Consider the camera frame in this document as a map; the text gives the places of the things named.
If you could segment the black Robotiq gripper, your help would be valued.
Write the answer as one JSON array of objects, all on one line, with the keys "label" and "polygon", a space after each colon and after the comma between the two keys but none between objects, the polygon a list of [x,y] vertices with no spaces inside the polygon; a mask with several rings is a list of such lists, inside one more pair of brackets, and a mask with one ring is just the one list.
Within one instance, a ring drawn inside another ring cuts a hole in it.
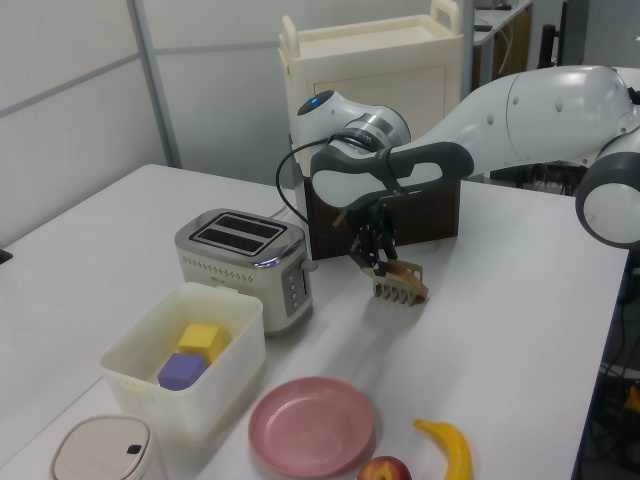
[{"label": "black Robotiq gripper", "polygon": [[379,255],[381,246],[387,259],[398,258],[395,248],[397,221],[394,206],[382,199],[368,202],[349,213],[349,228],[356,234],[352,244],[352,260],[362,270],[370,269],[375,276],[382,276]]}]

